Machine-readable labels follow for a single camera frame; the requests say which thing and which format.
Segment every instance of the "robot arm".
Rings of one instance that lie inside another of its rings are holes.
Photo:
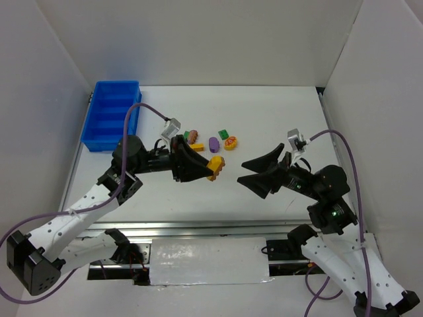
[[[136,174],[171,170],[177,182],[191,182],[213,176],[209,161],[194,152],[183,136],[168,139],[170,149],[147,151],[141,139],[129,135],[127,140],[126,174],[120,193],[106,205],[118,188],[122,173],[122,142],[113,152],[111,167],[98,182],[67,211],[41,227],[23,235],[15,231],[7,239],[7,264],[28,292],[35,296],[50,289],[60,275],[98,259],[112,258],[127,263],[130,253],[140,256],[135,244],[117,229],[106,230],[94,237],[76,240],[85,229],[105,214],[117,209],[142,187]],[[86,213],[76,211],[93,208]]]
[[[307,208],[311,222],[321,229],[338,250],[331,250],[307,225],[291,231],[288,242],[268,241],[268,250],[281,250],[283,245],[288,244],[294,254],[301,254],[315,262],[346,293],[354,305],[356,316],[364,317],[367,273],[362,248],[365,248],[373,294],[370,316],[396,317],[413,309],[420,302],[416,293],[404,290],[389,274],[376,253],[358,241],[357,217],[342,198],[350,191],[343,169],[329,165],[312,174],[294,164],[293,160],[305,152],[303,147],[307,144],[302,135],[298,135],[298,131],[288,135],[293,154],[286,152],[280,162],[278,157],[284,149],[282,143],[271,153],[244,162],[242,166],[256,174],[240,177],[238,183],[263,199],[269,193],[278,192],[283,186],[316,200],[314,205]]]

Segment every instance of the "orange toy food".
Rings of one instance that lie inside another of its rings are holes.
[[[225,141],[225,150],[231,151],[237,146],[237,138],[229,137]]]
[[[198,132],[197,130],[191,130],[188,134],[188,144],[194,144],[197,140]]]

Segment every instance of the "white wall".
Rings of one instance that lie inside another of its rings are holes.
[[[33,1],[0,1],[0,234],[58,210],[87,107],[87,83]],[[23,288],[0,253],[0,283]],[[0,297],[2,317],[17,305]]]
[[[423,26],[403,0],[365,0],[324,95],[330,124],[355,154],[364,212],[385,264],[420,298],[422,52]],[[422,315],[423,304],[407,316]]]
[[[362,0],[37,0],[90,84],[325,86]]]

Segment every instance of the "white table surface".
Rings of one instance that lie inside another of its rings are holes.
[[[273,150],[280,142],[289,149],[287,132],[298,128],[306,138],[327,129],[314,87],[141,87],[142,101],[168,117],[177,118],[181,133],[198,130],[201,152],[210,159],[208,139],[226,129],[238,139],[234,151],[218,155],[226,166],[217,180],[176,183],[171,171],[139,175],[143,187],[104,222],[127,221],[240,221],[308,219],[313,200],[282,188],[265,200],[237,183],[251,174],[241,163]],[[139,114],[137,134],[147,149],[153,148],[164,122],[149,110]],[[110,153],[90,153],[83,146],[65,206],[78,200],[110,166]],[[314,141],[307,151],[313,172],[338,164],[329,136]]]

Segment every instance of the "blue plastic tray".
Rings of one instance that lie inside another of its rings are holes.
[[[99,81],[95,85],[93,98],[81,136],[91,152],[113,151],[124,133],[126,112],[141,101],[137,81]],[[130,117],[128,134],[135,134],[139,108]]]

